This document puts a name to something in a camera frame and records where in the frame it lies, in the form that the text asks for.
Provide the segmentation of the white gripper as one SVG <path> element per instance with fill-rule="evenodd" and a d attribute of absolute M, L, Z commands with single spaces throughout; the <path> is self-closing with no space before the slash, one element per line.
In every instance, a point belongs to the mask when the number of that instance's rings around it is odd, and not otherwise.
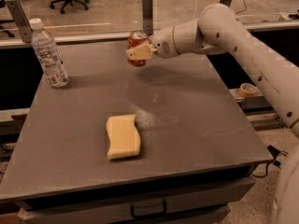
<path fill-rule="evenodd" d="M 151 36 L 151 43 L 145 42 L 126 50 L 126 56 L 130 61 L 150 60 L 153 54 L 168 59 L 179 56 L 174 43 L 175 27 L 167 27 L 157 31 Z"/>

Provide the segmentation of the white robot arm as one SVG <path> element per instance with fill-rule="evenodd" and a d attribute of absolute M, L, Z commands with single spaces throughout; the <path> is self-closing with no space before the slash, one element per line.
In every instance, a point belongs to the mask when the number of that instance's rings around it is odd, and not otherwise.
<path fill-rule="evenodd" d="M 226 5 L 204 9 L 196 20 L 164 28 L 126 50 L 129 60 L 168 59 L 185 53 L 230 53 L 283 123 L 299 137 L 299 67 L 253 36 Z M 284 161 L 270 224 L 299 224 L 299 147 Z"/>

